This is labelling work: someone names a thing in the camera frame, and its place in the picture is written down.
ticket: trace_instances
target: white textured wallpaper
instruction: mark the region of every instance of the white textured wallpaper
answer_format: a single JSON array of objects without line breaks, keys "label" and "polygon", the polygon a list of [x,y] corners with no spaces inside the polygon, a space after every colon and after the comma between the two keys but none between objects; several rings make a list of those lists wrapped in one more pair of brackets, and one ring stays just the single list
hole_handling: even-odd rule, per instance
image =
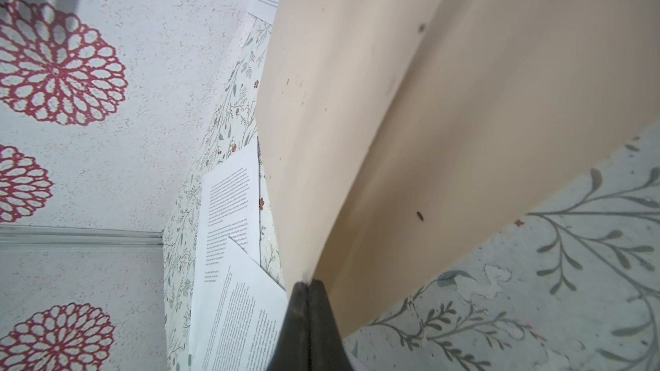
[{"label": "white textured wallpaper", "polygon": [[24,1],[0,8],[0,222],[162,230],[248,0]]},{"label": "white textured wallpaper", "polygon": [[161,250],[0,251],[0,369],[166,369],[162,264]]}]

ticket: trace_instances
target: red floral pattern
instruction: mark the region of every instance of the red floral pattern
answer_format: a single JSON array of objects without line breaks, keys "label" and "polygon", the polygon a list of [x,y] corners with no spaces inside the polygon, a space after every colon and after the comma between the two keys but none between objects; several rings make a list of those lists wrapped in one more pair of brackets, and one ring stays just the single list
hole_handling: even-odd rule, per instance
[{"label": "red floral pattern", "polygon": [[37,312],[0,339],[0,367],[97,371],[108,358],[115,327],[101,308],[69,304]]},{"label": "red floral pattern", "polygon": [[48,171],[13,146],[0,145],[0,222],[32,215],[50,198]]},{"label": "red floral pattern", "polygon": [[0,100],[62,125],[103,120],[124,100],[115,48],[73,13],[22,0],[0,5]]}]

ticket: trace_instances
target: wall trim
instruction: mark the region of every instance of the wall trim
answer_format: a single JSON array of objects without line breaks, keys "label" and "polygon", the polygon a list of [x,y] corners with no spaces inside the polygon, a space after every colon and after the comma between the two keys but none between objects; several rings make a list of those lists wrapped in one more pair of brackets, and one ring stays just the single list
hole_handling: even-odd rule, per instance
[{"label": "wall trim", "polygon": [[0,224],[0,250],[162,250],[162,233]]}]

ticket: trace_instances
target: beige panel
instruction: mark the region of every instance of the beige panel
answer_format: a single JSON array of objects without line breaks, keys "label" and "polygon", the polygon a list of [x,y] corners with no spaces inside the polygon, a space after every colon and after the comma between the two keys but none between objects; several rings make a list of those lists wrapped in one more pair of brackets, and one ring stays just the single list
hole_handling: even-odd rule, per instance
[{"label": "beige panel", "polygon": [[660,116],[660,0],[444,0],[429,28],[315,274],[342,336]]},{"label": "beige panel", "polygon": [[310,279],[441,0],[280,0],[257,125],[284,280]]}]

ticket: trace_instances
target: dark plastic object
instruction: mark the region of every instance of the dark plastic object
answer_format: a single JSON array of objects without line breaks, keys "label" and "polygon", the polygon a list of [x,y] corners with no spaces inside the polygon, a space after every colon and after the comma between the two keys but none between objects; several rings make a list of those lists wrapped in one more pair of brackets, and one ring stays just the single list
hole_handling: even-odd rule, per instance
[{"label": "dark plastic object", "polygon": [[294,285],[267,371],[353,371],[341,344],[326,288]]}]

